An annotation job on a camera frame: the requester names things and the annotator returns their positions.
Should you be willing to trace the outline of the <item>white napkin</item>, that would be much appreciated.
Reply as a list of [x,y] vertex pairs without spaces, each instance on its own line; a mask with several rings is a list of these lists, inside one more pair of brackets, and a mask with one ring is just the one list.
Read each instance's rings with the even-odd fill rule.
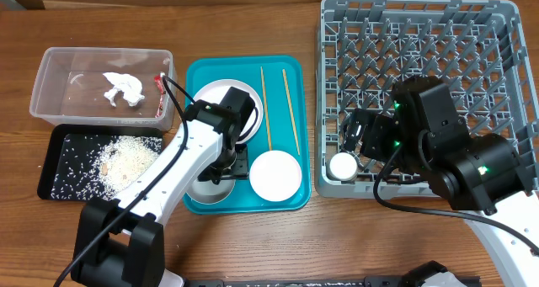
[[115,107],[115,96],[123,93],[122,98],[130,107],[137,106],[145,96],[142,94],[142,82],[131,74],[120,74],[117,72],[104,72],[103,76],[113,87],[104,93],[104,97]]

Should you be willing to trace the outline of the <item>white rice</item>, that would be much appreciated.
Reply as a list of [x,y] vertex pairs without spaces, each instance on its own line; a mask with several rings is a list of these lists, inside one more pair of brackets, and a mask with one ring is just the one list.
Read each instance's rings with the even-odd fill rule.
[[156,136],[68,134],[51,186],[51,199],[113,199],[139,178],[163,149]]

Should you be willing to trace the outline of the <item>white paper cup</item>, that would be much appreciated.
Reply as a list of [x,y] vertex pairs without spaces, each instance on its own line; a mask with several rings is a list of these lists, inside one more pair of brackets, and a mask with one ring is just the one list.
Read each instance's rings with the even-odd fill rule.
[[356,178],[358,166],[352,155],[347,152],[339,152],[329,160],[327,171],[332,180],[348,182]]

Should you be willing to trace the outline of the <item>grey bowl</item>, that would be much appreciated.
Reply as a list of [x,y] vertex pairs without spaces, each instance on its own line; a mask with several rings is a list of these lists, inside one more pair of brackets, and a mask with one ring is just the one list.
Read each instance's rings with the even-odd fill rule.
[[194,201],[211,205],[223,201],[235,186],[235,180],[221,180],[219,183],[213,183],[211,180],[199,181],[196,179],[186,194]]

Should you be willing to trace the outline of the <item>red snack wrapper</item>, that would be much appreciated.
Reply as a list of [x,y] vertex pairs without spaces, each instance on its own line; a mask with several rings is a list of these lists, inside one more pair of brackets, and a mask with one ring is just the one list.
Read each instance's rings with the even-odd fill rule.
[[157,89],[159,91],[159,104],[157,107],[157,112],[155,117],[158,118],[163,114],[163,103],[164,103],[164,97],[166,96],[166,90],[163,85],[163,77],[165,77],[164,72],[160,72],[158,75],[154,77],[154,82],[157,86]]

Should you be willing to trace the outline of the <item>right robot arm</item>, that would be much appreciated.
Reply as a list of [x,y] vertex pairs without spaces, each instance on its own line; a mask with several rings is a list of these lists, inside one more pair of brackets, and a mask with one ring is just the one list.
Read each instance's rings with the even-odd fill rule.
[[[472,137],[438,77],[395,82],[392,116],[355,109],[344,121],[343,149],[383,162],[373,185],[389,209],[464,220],[507,286],[538,284],[538,192],[523,157],[503,136]],[[449,210],[397,205],[379,195],[393,170],[417,174]]]

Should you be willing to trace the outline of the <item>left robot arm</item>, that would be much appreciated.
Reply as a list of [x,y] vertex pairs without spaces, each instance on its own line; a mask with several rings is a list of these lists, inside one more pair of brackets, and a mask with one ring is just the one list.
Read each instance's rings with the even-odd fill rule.
[[72,262],[57,279],[85,286],[184,286],[165,268],[164,227],[198,177],[213,183],[255,109],[249,93],[230,87],[218,104],[197,100],[179,111],[182,125],[158,159],[113,199],[83,207]]

